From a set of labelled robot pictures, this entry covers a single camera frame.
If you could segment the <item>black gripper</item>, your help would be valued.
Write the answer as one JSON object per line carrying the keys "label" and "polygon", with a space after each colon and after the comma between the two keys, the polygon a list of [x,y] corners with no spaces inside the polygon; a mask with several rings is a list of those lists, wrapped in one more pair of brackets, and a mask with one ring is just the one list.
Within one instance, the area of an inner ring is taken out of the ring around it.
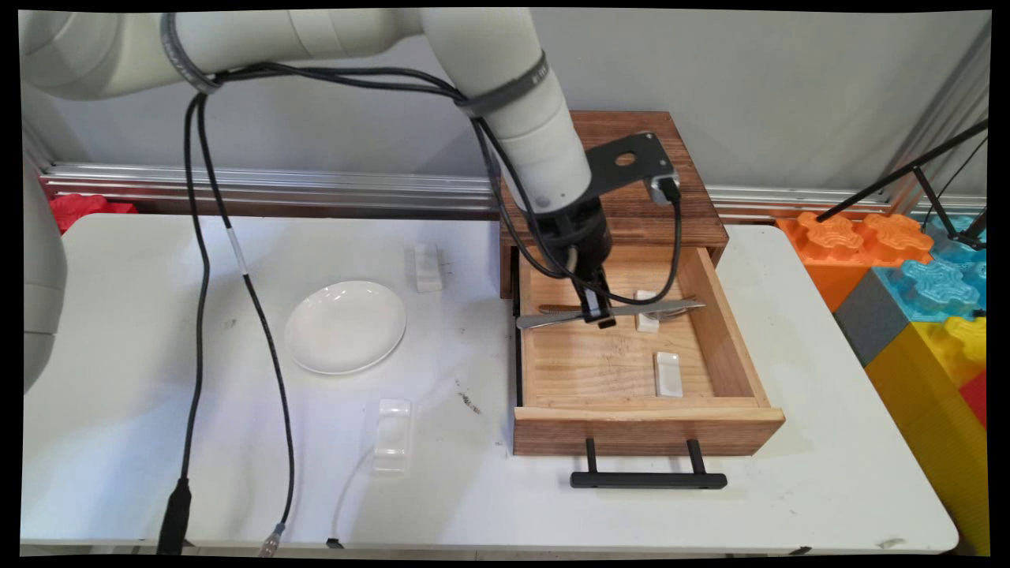
{"label": "black gripper", "polygon": [[540,248],[549,266],[567,268],[569,249],[576,251],[576,265],[569,271],[578,277],[576,292],[585,323],[603,330],[616,326],[610,290],[603,269],[612,238],[601,199],[581,199],[562,209],[540,215]]}

